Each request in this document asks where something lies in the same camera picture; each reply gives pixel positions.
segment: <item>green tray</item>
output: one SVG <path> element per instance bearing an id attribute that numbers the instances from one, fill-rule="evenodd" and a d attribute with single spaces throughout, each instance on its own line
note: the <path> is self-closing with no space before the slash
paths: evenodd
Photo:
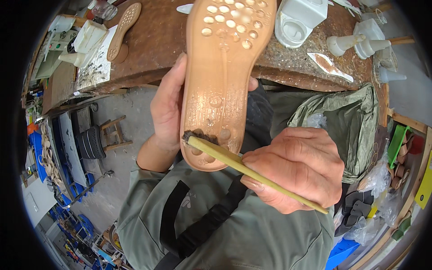
<path id="1" fill-rule="evenodd" d="M 405 137 L 405 134 L 407 133 L 407 130 L 411 130 L 411 128 L 409 126 L 396 126 L 396 130 L 394 131 L 393 138 L 391 139 L 390 145 L 387 150 L 390 169 L 393 169 L 395 167 L 394 162 L 396 161 L 397 153 L 402 146 L 402 141 Z"/>

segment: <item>black strap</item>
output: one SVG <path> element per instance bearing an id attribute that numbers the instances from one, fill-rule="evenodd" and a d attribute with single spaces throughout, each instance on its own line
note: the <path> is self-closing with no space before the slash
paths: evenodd
<path id="1" fill-rule="evenodd" d="M 160 242 L 169 252 L 159 261 L 155 270 L 173 270 L 185 258 L 189 257 L 224 223 L 238 207 L 248 189 L 240 182 L 241 175 L 236 177 L 228 193 L 210 208 L 200 220 L 190 225 L 179 237 L 175 238 L 174 221 L 178 209 L 189 191 L 189 187 L 179 181 L 169 195 L 162 212 Z"/>

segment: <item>brown sole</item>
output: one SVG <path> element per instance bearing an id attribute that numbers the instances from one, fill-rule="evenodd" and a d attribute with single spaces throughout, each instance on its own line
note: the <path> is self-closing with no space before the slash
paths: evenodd
<path id="1" fill-rule="evenodd" d="M 141 13 L 141 3 L 130 5 L 123 13 L 108 47 L 107 61 L 120 64 L 123 62 L 129 53 L 129 47 L 123 44 L 123 38 L 126 32 L 138 20 Z"/>
<path id="2" fill-rule="evenodd" d="M 180 137 L 201 130 L 238 154 L 246 122 L 249 76 L 270 40 L 276 0 L 196 0 L 187 19 L 187 72 Z M 226 167 L 181 144 L 186 162 L 200 171 Z"/>

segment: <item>brush bristles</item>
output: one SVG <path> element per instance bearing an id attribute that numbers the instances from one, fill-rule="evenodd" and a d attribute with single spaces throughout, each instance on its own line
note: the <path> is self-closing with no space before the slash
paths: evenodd
<path id="1" fill-rule="evenodd" d="M 216 136 L 204 134 L 204 132 L 201 129 L 195 129 L 194 131 L 191 131 L 191 130 L 185 131 L 183 134 L 182 140 L 187 143 L 191 136 L 201 138 L 201 139 L 207 140 L 211 143 L 214 143 L 216 145 L 219 145 Z"/>

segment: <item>hand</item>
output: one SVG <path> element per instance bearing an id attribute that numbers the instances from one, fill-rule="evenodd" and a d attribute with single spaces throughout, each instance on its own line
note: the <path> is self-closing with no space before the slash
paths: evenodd
<path id="1" fill-rule="evenodd" d="M 327 132 L 288 127 L 269 146 L 247 152 L 243 163 L 283 188 L 327 208 L 342 194 L 344 163 Z M 312 208 L 244 175 L 241 182 L 282 214 Z"/>
<path id="2" fill-rule="evenodd" d="M 187 56 L 181 53 L 175 65 L 162 78 L 158 91 L 150 104 L 155 126 L 155 143 L 163 150 L 180 149 L 180 117 L 183 101 L 182 85 L 186 76 Z M 248 91 L 258 87 L 258 81 L 250 78 Z"/>

